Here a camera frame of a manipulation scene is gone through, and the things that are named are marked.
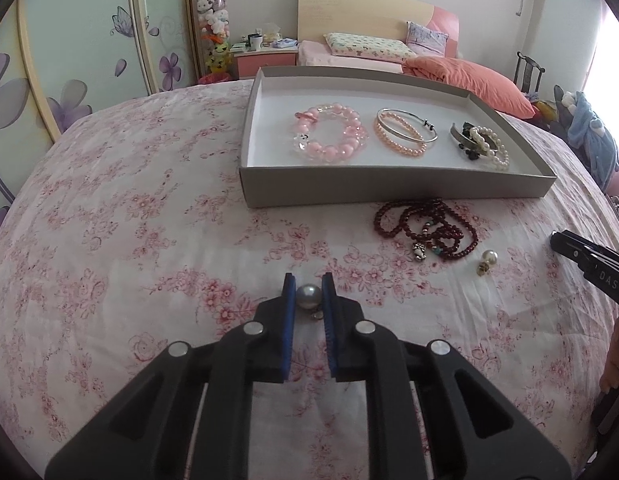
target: floral bedsheet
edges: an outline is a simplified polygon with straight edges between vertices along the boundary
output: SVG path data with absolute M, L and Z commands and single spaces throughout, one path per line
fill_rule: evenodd
M 43 472 L 169 341 L 197 346 L 280 293 L 334 273 L 399 338 L 445 338 L 574 469 L 590 450 L 618 308 L 547 237 L 619 250 L 619 224 L 560 140 L 508 118 L 558 177 L 537 200 L 449 201 L 469 257 L 411 261 L 371 227 L 377 204 L 249 210 L 237 159 L 251 82 L 165 92 L 88 116 L 35 169 L 0 231 L 0 421 Z M 479 278 L 480 254 L 499 264 Z M 298 316 L 290 380 L 257 384 L 251 478 L 363 479 L 365 389 L 329 378 L 321 322 Z

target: headboard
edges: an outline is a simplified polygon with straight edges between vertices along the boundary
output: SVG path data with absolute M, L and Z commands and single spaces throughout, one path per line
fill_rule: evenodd
M 456 57 L 459 19 L 418 0 L 299 0 L 299 41 L 324 41 L 328 32 L 405 41 L 407 22 L 449 34 L 446 57 Z

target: pink pillow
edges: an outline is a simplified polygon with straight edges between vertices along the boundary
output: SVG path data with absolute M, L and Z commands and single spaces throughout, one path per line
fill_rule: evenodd
M 406 60 L 403 71 L 474 92 L 499 112 L 519 119 L 534 117 L 534 108 L 513 82 L 471 61 L 448 57 L 416 57 Z

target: white pearl bracelet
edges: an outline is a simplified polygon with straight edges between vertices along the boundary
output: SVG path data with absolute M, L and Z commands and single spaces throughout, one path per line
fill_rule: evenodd
M 498 138 L 490 128 L 484 128 L 483 126 L 474 126 L 469 134 L 471 138 L 480 146 L 486 157 L 494 164 L 497 170 L 505 171 L 509 168 L 509 153 L 503 145 L 503 141 Z M 485 140 L 485 137 L 489 137 L 496 144 L 497 150 L 490 149 L 489 144 Z

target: red trash bin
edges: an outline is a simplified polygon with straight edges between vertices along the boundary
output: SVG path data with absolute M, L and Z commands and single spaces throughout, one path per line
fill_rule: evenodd
M 216 72 L 208 75 L 204 75 L 198 80 L 199 85 L 211 85 L 214 83 L 227 83 L 232 78 L 227 72 Z

